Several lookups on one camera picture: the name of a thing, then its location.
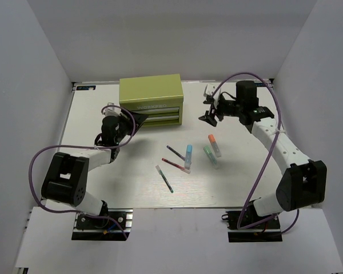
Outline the green metal drawer chest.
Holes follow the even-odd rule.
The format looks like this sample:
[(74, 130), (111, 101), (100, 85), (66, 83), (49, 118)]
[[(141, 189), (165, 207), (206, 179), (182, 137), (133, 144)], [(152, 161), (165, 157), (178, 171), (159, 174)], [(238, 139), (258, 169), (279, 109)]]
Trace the green metal drawer chest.
[(182, 124), (184, 91), (180, 74), (122, 78), (119, 105), (146, 114), (148, 127)]

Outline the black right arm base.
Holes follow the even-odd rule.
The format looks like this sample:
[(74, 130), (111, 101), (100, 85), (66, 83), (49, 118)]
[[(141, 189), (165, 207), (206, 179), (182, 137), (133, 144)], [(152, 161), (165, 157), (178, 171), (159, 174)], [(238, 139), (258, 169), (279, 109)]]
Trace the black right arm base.
[(228, 240), (230, 243), (273, 243), (282, 242), (281, 225), (279, 218), (256, 225), (248, 229), (238, 229), (239, 210), (226, 211), (221, 219), (228, 227)]

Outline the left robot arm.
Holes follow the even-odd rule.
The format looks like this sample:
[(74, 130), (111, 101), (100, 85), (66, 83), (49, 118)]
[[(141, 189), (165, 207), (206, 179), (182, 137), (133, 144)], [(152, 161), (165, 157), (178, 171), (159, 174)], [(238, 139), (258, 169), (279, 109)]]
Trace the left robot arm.
[(91, 149), (74, 154), (54, 154), (41, 188), (42, 197), (89, 214), (91, 223), (98, 228), (106, 226), (109, 213), (105, 202), (86, 190), (88, 173), (114, 162), (122, 140), (126, 136), (132, 137), (147, 118), (147, 114), (125, 110), (120, 114), (106, 115), (102, 120), (101, 133), (95, 137)]

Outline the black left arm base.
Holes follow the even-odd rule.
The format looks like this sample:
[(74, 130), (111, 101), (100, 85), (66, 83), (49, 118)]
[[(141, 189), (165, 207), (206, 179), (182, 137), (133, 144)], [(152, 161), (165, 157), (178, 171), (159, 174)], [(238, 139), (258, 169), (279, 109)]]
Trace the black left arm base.
[(79, 241), (126, 241), (123, 229), (128, 237), (133, 222), (133, 209), (110, 209), (108, 216), (115, 222), (108, 219), (94, 219), (84, 214), (76, 214), (71, 239)]

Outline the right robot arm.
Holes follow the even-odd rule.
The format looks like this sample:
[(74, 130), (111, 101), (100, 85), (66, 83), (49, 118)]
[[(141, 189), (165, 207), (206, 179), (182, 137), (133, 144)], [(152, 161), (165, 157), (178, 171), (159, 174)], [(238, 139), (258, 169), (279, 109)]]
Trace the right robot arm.
[(268, 157), (278, 165), (282, 178), (277, 188), (261, 198), (249, 194), (242, 213), (255, 228), (266, 223), (268, 216), (289, 212), (324, 201), (327, 167), (321, 160), (312, 160), (289, 139), (280, 127), (278, 116), (260, 106), (256, 84), (251, 80), (236, 83), (236, 97), (227, 100), (222, 94), (213, 103), (219, 120), (237, 117), (242, 125), (268, 151)]

